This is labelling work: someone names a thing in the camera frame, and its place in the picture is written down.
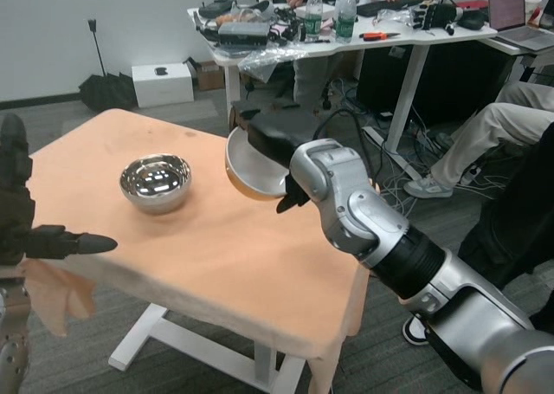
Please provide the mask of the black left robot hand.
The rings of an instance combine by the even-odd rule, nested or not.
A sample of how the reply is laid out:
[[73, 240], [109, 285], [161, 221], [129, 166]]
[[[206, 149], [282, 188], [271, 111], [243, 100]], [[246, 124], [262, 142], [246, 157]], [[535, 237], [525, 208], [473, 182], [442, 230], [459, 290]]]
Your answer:
[[116, 249], [107, 236], [66, 230], [63, 225], [33, 227], [35, 200], [26, 186], [33, 169], [23, 121], [6, 114], [1, 121], [1, 264], [15, 266], [24, 257], [62, 260]]

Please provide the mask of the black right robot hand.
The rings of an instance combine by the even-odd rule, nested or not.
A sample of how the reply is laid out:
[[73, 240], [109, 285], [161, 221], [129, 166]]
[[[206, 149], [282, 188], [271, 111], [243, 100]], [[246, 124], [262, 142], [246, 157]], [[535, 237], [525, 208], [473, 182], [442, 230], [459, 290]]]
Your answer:
[[289, 166], [318, 126], [317, 118], [297, 105], [234, 102], [225, 150], [229, 180], [246, 197], [276, 200], [279, 214], [303, 206], [309, 197], [289, 174]]

